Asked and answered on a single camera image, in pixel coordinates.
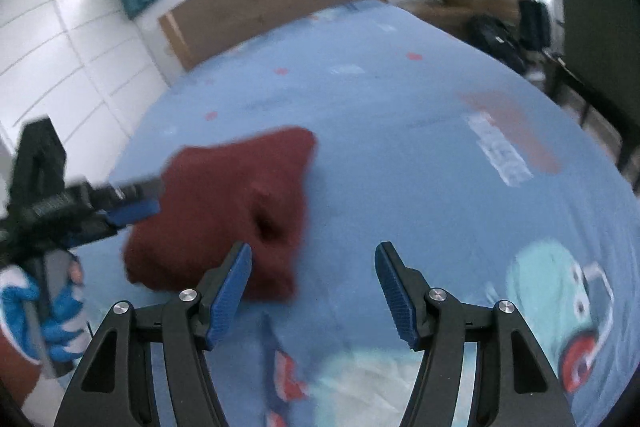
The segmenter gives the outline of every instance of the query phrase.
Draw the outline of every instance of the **maroon towel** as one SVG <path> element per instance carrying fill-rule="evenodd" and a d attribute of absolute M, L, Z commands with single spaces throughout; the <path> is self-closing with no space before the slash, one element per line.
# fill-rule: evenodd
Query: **maroon towel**
<path fill-rule="evenodd" d="M 127 278 L 154 290 L 194 287 L 235 241 L 254 252 L 244 296 L 290 298 L 316 138 L 290 127 L 212 148 L 187 147 L 162 175 L 161 212 L 137 224 L 124 250 Z"/>

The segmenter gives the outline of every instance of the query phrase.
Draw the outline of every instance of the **metal screw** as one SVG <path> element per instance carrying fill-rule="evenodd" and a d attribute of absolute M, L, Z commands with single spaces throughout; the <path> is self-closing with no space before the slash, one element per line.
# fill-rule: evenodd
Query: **metal screw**
<path fill-rule="evenodd" d="M 196 292 L 196 290 L 192 290 L 191 288 L 182 290 L 180 292 L 180 300 L 184 302 L 193 301 L 196 296 L 198 296 L 198 292 Z"/>
<path fill-rule="evenodd" d="M 113 305 L 113 313 L 115 313 L 116 315 L 122 315 L 123 313 L 127 313 L 128 311 L 129 311 L 128 302 L 121 301 Z"/>
<path fill-rule="evenodd" d="M 516 309 L 516 306 L 514 306 L 513 303 L 510 303 L 509 301 L 500 301 L 498 302 L 498 309 L 501 312 L 513 313 Z"/>
<path fill-rule="evenodd" d="M 442 288 L 431 288 L 429 290 L 429 298 L 434 301 L 444 301 L 447 298 L 447 292 Z"/>

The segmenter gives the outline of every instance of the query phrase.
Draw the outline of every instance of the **blue bedsheet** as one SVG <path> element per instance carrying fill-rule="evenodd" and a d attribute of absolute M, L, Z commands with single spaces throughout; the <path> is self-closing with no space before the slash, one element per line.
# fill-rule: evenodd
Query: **blue bedsheet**
<path fill-rule="evenodd" d="M 399 424 L 420 354 L 398 337 L 378 285 L 381 241 L 463 301 L 516 303 L 564 375 L 578 425 L 600 422 L 640 359 L 640 216 L 570 118 L 499 62 L 366 0 L 186 74 L 149 110 L 112 180 L 159 172 L 185 144 L 285 124 L 319 140 L 300 290 L 288 305 L 243 305 L 207 355 L 231 426 Z M 167 298 L 126 282 L 123 242 L 80 251 L 94 319 L 119 299 Z M 472 350 L 456 426 L 466 425 Z M 156 393 L 167 418 L 161 378 Z"/>

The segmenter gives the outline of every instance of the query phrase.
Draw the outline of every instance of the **blue gripper pad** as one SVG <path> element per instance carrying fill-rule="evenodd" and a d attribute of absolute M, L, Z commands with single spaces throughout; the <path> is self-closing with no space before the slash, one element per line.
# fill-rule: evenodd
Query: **blue gripper pad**
<path fill-rule="evenodd" d="M 382 245 L 376 248 L 375 265 L 378 281 L 385 294 L 391 316 L 394 318 L 396 330 L 400 338 L 414 349 L 419 339 L 415 308 Z"/>
<path fill-rule="evenodd" d="M 160 202 L 155 198 L 137 201 L 116 210 L 107 212 L 106 218 L 114 227 L 126 227 L 133 225 L 147 217 L 160 212 Z"/>
<path fill-rule="evenodd" d="M 248 244 L 242 245 L 218 295 L 209 308 L 209 330 L 205 334 L 207 347 L 212 349 L 225 335 L 236 315 L 238 304 L 249 280 L 252 267 L 252 252 Z"/>

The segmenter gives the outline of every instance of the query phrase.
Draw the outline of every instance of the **black mount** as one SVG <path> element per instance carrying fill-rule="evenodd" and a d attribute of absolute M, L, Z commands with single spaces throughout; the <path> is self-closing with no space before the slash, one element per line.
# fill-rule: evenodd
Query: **black mount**
<path fill-rule="evenodd" d="M 40 297 L 33 308 L 31 341 L 48 377 L 66 375 L 72 362 L 49 360 L 38 324 L 50 315 L 51 301 L 68 282 L 73 259 L 57 250 L 79 247 L 116 235 L 130 223 L 159 210 L 158 179 L 94 188 L 88 182 L 65 186 L 66 152 L 49 118 L 22 129 L 9 187 L 7 216 L 0 219 L 0 269 L 18 264 L 33 277 Z M 25 305 L 29 313 L 30 304 Z"/>
<path fill-rule="evenodd" d="M 225 295 L 228 275 L 245 247 L 236 243 L 222 265 L 208 270 L 195 289 L 182 291 L 166 304 L 141 309 L 129 301 L 114 304 L 66 389 L 56 427 L 159 427 L 150 343 L 163 345 L 177 424 L 227 427 L 203 351 L 213 347 L 207 333 L 216 328 L 216 298 Z M 240 284 L 244 289 L 246 279 Z M 241 292 L 236 295 L 237 301 L 222 299 L 231 314 Z"/>
<path fill-rule="evenodd" d="M 407 297 L 400 304 L 390 299 L 392 291 L 378 264 L 382 256 Z M 545 353 L 513 303 L 499 301 L 493 308 L 463 304 L 443 289 L 431 288 L 418 270 L 405 267 L 389 242 L 376 250 L 376 271 L 399 331 L 402 315 L 396 310 L 409 304 L 417 333 L 412 347 L 425 351 L 401 427 L 451 425 L 465 343 L 478 343 L 468 427 L 575 426 Z"/>

